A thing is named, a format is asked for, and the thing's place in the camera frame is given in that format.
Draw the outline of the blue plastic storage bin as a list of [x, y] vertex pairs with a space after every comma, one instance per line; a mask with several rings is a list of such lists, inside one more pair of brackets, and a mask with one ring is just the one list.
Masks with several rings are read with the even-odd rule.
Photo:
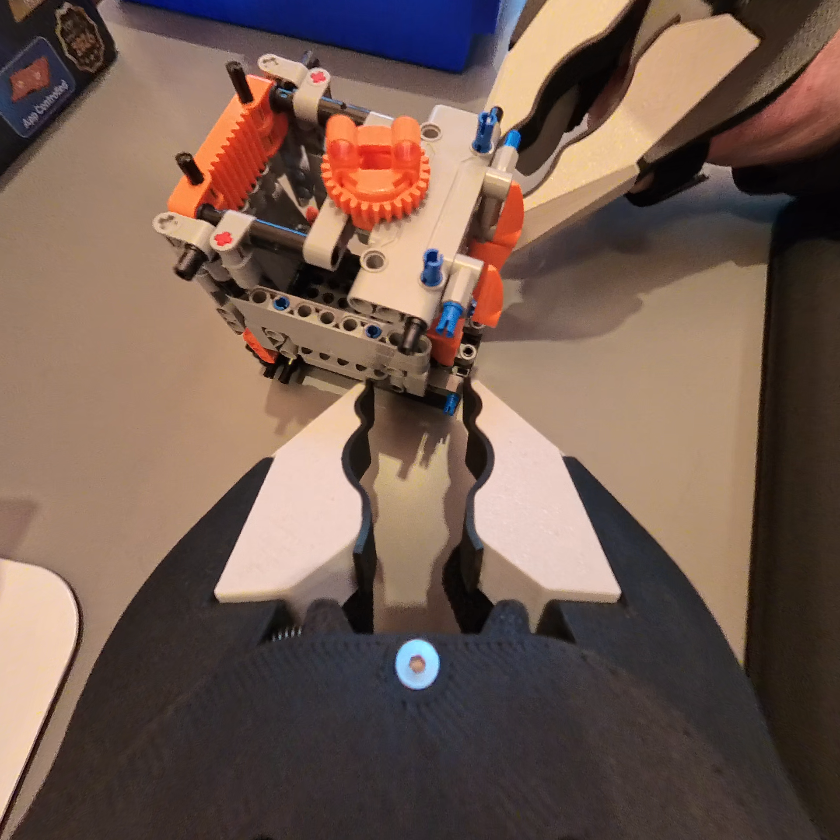
[[493, 35], [500, 1], [142, 1], [437, 70], [466, 68], [475, 37]]

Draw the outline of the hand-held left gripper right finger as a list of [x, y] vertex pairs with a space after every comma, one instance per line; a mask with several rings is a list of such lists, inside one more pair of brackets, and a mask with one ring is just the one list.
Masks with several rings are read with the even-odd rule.
[[475, 380], [465, 383], [459, 572], [492, 605], [518, 602], [532, 632], [554, 602], [615, 604], [622, 591], [560, 449]]

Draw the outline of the blue toy kit box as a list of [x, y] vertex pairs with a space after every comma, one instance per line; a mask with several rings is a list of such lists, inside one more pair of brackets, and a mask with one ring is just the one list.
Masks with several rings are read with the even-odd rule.
[[97, 2], [1, 2], [2, 174], [116, 56]]

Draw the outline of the person's right hand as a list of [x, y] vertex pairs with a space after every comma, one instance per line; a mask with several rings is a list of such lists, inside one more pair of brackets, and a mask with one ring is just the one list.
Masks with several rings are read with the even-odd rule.
[[839, 140], [839, 35], [777, 99], [710, 142], [707, 162], [731, 168], [782, 164]]

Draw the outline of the grey orange toy brick model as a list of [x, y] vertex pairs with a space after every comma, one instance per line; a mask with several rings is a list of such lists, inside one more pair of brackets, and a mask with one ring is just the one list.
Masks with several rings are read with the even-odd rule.
[[453, 416], [523, 226], [519, 133], [503, 111], [424, 121], [332, 98], [331, 75], [266, 54], [226, 64], [234, 96], [154, 230], [268, 377], [303, 366]]

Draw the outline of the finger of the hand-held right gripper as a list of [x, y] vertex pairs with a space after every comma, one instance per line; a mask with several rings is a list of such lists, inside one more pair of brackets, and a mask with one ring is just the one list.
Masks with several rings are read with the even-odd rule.
[[498, 71], [484, 110], [496, 117], [496, 136], [519, 132], [536, 141], [555, 102], [573, 89], [572, 113], [592, 116], [604, 88], [618, 74], [622, 85], [588, 134], [620, 136], [632, 125], [622, 99], [634, 99], [633, 45], [650, 2], [544, 2], [530, 17]]
[[608, 118], [566, 146], [548, 177], [524, 198], [518, 246], [628, 192], [646, 153], [759, 44], [729, 14], [666, 28], [637, 59], [624, 98]]

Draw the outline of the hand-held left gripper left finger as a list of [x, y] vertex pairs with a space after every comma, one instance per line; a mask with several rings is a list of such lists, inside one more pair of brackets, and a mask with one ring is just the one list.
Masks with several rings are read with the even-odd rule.
[[359, 383], [273, 455], [214, 590], [221, 603], [282, 601], [302, 619], [331, 599], [360, 633], [374, 629], [371, 500], [373, 385]]

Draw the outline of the white metal board stand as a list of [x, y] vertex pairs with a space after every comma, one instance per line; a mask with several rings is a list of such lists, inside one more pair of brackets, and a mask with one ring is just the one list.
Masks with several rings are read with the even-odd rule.
[[55, 572], [1, 559], [1, 819], [11, 804], [75, 657], [80, 611]]

